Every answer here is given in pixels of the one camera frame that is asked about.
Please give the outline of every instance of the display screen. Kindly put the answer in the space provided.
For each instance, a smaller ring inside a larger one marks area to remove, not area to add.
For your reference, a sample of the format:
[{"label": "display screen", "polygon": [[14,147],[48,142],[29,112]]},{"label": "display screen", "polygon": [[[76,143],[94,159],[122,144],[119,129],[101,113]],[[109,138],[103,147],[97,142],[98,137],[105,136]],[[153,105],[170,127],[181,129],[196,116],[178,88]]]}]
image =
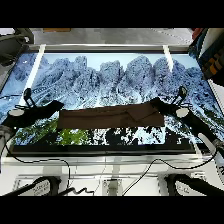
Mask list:
[{"label": "display screen", "polygon": [[[37,53],[22,54],[0,96],[22,94]],[[224,139],[223,114],[195,59],[187,54],[157,53],[44,53],[32,79],[32,99],[37,106],[52,100],[67,110],[139,104],[155,97],[171,103],[180,86],[187,89],[185,106]],[[0,122],[21,97],[0,99]],[[165,127],[56,131],[59,113],[36,121],[16,133],[15,145],[42,142],[56,145],[142,145],[200,142],[188,127],[165,117]]]}]

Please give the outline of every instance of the folded cloth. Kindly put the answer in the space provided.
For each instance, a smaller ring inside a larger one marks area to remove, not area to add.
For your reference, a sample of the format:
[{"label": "folded cloth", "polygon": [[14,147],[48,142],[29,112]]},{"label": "folded cloth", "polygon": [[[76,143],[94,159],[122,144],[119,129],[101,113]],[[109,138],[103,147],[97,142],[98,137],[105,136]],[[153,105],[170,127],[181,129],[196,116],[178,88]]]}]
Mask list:
[{"label": "folded cloth", "polygon": [[149,102],[141,104],[61,110],[58,129],[105,129],[127,127],[161,127],[164,116]]}]

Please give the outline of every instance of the mountain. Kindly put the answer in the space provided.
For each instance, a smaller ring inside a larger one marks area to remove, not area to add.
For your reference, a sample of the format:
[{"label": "mountain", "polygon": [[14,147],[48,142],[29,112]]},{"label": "mountain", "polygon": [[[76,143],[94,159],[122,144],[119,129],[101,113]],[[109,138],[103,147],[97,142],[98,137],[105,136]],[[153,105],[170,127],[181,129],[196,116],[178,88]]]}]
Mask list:
[{"label": "mountain", "polygon": [[[36,55],[24,54],[20,57],[1,95],[23,91]],[[73,62],[68,58],[57,59],[53,64],[43,56],[32,85],[32,98],[37,105],[59,100],[65,104],[64,108],[69,110],[142,103],[157,96],[171,103],[181,85],[188,91],[183,103],[192,104],[192,111],[211,127],[224,130],[222,113],[207,81],[202,80],[200,69],[195,67],[186,69],[177,60],[173,60],[173,68],[170,68],[165,57],[152,65],[146,56],[141,55],[130,61],[126,70],[118,60],[105,62],[97,71],[88,67],[85,56],[76,57]],[[0,119],[2,120],[6,116],[6,111],[17,103],[18,98],[12,98],[11,101],[1,100]],[[166,135],[168,129],[173,136],[175,133],[174,141],[179,139],[179,136],[182,136],[184,141],[191,139],[189,130],[175,119],[166,117],[165,125],[166,128],[161,130],[155,128],[150,131],[147,128],[137,128],[135,132],[122,130],[126,136],[123,136],[122,144],[123,141],[127,144],[136,143],[136,136],[141,144],[164,143],[168,141]],[[219,130],[215,132],[224,138],[222,132]],[[110,129],[95,130],[92,135],[105,144],[108,143],[105,138],[110,138],[108,144],[112,144],[111,139],[116,138],[115,134],[121,135],[119,130],[113,130],[112,133]]]}]

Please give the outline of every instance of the brown cloth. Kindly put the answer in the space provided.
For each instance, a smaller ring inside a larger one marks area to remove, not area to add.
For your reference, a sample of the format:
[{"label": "brown cloth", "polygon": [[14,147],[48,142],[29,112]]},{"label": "brown cloth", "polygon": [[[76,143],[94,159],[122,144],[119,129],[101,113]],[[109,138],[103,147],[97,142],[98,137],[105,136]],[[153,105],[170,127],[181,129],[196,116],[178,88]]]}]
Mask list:
[{"label": "brown cloth", "polygon": [[59,129],[104,129],[127,127],[161,127],[164,116],[149,102],[141,104],[61,110]]}]

